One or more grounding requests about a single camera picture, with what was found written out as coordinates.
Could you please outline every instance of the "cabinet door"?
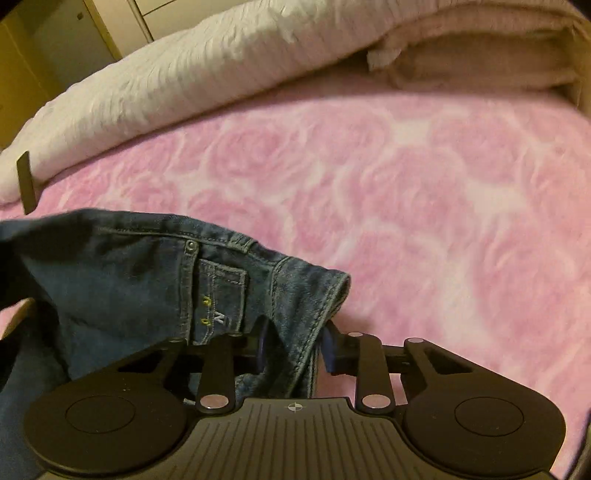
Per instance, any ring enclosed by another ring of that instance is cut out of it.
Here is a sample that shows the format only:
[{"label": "cabinet door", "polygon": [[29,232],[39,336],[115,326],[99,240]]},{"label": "cabinet door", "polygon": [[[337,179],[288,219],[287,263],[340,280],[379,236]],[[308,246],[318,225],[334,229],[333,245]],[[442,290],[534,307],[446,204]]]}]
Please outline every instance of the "cabinet door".
[{"label": "cabinet door", "polygon": [[9,14],[0,22],[0,148],[60,90],[15,12]]}]

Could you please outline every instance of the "denim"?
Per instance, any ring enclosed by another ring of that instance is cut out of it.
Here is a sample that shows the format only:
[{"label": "denim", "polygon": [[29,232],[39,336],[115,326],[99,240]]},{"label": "denim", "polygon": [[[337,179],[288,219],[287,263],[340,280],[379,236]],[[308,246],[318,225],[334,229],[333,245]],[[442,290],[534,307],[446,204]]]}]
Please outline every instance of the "denim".
[{"label": "denim", "polygon": [[308,397],[315,342],[347,296],[347,274],[199,220],[77,210],[0,222],[0,308],[32,297],[36,319],[0,342],[0,478],[40,470],[21,425],[39,396],[170,337],[201,344],[267,315],[279,341],[244,396]]}]

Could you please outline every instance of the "drawer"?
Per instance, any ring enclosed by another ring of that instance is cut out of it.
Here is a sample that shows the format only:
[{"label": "drawer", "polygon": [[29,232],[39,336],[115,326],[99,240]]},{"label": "drawer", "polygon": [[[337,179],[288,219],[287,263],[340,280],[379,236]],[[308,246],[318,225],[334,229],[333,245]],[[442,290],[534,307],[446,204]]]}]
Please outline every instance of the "drawer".
[{"label": "drawer", "polygon": [[163,5],[169,3],[170,0],[135,0],[136,5],[139,8],[139,12],[142,15],[150,13],[152,10],[156,10]]},{"label": "drawer", "polygon": [[157,40],[171,33],[193,28],[211,15],[244,3],[246,0],[174,0],[145,15],[144,20],[154,40]]}]

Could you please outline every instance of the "pink rose pattern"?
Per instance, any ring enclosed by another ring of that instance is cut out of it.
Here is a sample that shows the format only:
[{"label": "pink rose pattern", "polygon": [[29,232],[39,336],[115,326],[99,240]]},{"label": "pink rose pattern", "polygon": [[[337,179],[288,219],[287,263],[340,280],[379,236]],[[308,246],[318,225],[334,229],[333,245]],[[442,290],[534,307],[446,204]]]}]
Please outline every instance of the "pink rose pattern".
[{"label": "pink rose pattern", "polygon": [[[394,92],[340,66],[71,168],[33,217],[189,215],[348,271],[344,331],[426,337],[556,402],[562,476],[591,407],[590,152],[551,96]],[[320,370],[318,395],[353,388]]]}]

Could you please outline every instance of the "white duvet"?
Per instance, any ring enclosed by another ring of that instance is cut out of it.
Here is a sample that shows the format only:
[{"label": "white duvet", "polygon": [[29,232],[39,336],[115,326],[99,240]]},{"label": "white duvet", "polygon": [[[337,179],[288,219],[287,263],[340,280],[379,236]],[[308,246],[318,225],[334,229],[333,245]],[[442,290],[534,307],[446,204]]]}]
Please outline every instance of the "white duvet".
[{"label": "white duvet", "polygon": [[[258,0],[162,38],[42,107],[0,153],[0,204],[18,200],[28,150],[40,184],[138,135],[269,89],[392,27],[475,0]],[[566,0],[506,0],[580,15]]]}]

